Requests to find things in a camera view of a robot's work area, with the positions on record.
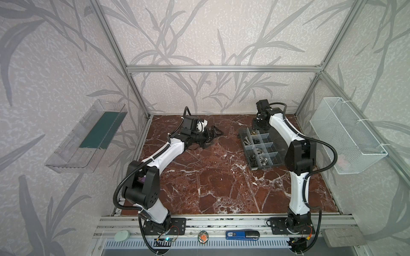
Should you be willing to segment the grey compartment organizer box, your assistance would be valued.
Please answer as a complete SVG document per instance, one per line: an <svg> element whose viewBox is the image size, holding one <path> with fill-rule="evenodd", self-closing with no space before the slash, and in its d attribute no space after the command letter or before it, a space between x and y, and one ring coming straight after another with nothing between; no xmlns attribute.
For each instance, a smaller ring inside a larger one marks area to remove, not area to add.
<svg viewBox="0 0 410 256"><path fill-rule="evenodd" d="M245 159L250 170L264 170L284 165L287 144L273 128L254 130L242 128L238 132Z"/></svg>

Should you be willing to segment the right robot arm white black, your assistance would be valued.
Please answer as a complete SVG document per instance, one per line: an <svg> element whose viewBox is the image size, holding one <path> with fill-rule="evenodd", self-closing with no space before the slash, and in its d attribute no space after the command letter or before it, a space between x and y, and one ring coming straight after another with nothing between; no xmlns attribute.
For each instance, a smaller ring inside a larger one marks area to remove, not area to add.
<svg viewBox="0 0 410 256"><path fill-rule="evenodd" d="M332 168L338 160L336 149L324 141L308 137L300 132L286 117L287 105L282 102L270 103L267 99L256 103L257 115L253 119L253 128L257 130L275 129L288 146L285 154L285 167L291 177L291 199L287 224L289 228L305 226L311 220L311 210L320 207L309 205L309 182L314 174ZM333 153L331 163L317 171L313 168L317 160L317 145L321 144Z"/></svg>

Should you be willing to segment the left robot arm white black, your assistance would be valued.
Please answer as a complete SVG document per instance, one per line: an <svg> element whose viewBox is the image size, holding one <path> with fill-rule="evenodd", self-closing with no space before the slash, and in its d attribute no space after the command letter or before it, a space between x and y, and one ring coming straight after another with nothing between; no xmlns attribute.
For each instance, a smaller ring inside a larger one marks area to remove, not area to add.
<svg viewBox="0 0 410 256"><path fill-rule="evenodd" d="M193 144L207 148L224 132L208 121L194 115L183 116L178 127L167 134L165 144L153 155L142 161L132 161L125 178L113 194L113 204L120 210L138 211L138 216L163 225L170 213L161 203L160 179L166 167Z"/></svg>

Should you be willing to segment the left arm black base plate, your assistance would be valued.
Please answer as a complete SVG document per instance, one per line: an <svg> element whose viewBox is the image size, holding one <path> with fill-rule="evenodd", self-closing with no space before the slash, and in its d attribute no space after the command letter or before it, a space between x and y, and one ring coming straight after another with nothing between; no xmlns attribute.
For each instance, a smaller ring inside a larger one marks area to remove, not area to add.
<svg viewBox="0 0 410 256"><path fill-rule="evenodd" d="M184 235L186 231L186 218L166 218L163 224L145 221L143 231L145 235Z"/></svg>

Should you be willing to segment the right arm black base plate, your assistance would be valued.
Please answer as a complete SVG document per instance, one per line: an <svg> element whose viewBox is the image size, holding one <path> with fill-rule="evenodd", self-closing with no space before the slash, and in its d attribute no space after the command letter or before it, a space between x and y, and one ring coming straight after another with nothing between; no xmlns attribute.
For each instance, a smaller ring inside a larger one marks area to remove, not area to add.
<svg viewBox="0 0 410 256"><path fill-rule="evenodd" d="M266 221L273 235L313 235L316 233L311 219L272 217Z"/></svg>

